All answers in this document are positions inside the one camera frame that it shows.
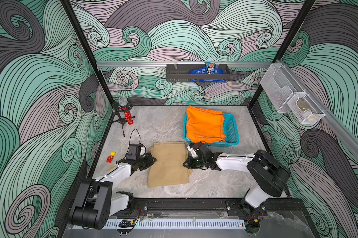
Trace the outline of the teal plastic basket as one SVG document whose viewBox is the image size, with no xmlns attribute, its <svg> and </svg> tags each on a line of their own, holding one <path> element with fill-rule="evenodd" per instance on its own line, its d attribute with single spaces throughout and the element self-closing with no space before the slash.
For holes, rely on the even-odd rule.
<svg viewBox="0 0 358 238">
<path fill-rule="evenodd" d="M 222 128 L 225 135 L 225 141 L 210 143 L 209 146 L 227 148 L 239 144 L 239 132 L 234 115 L 223 113 L 223 118 L 224 122 Z"/>
</svg>

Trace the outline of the orange pants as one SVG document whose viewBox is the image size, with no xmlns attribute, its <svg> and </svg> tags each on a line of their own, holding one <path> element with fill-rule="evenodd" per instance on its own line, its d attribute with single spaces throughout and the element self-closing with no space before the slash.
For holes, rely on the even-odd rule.
<svg viewBox="0 0 358 238">
<path fill-rule="evenodd" d="M 191 142 L 225 142 L 222 111 L 189 106 L 186 110 L 186 138 Z"/>
</svg>

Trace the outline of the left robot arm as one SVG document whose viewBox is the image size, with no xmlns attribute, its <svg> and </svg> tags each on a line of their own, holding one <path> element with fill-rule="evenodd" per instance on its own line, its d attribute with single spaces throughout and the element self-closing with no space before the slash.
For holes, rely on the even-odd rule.
<svg viewBox="0 0 358 238">
<path fill-rule="evenodd" d="M 84 180 L 70 209 L 69 222 L 84 229 L 100 230 L 104 228 L 109 217 L 116 213 L 137 214 L 137 218 L 140 218 L 140 209 L 135 208 L 134 195 L 122 191 L 113 195 L 113 190 L 135 171 L 144 171 L 156 161 L 151 153 L 135 160 L 125 157 L 105 175 Z"/>
</svg>

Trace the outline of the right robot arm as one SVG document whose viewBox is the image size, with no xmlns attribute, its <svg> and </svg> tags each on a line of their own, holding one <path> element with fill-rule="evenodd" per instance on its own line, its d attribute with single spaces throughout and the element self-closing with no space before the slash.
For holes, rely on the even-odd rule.
<svg viewBox="0 0 358 238">
<path fill-rule="evenodd" d="M 188 169 L 233 170 L 249 173 L 256 185 L 250 188 L 239 205 L 238 214 L 244 217 L 263 217 L 262 204 L 270 198 L 279 198 L 287 190 L 291 173 L 271 154 L 257 150 L 247 155 L 234 155 L 222 152 L 202 152 L 190 149 L 190 155 L 183 162 Z"/>
</svg>

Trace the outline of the tan pants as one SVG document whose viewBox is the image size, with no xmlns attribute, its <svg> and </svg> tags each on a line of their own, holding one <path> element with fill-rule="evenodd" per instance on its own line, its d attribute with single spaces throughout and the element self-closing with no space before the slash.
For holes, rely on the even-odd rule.
<svg viewBox="0 0 358 238">
<path fill-rule="evenodd" d="M 156 142 L 149 152 L 156 159 L 149 169 L 149 188 L 189 183 L 192 170 L 183 166 L 188 158 L 183 142 Z"/>
</svg>

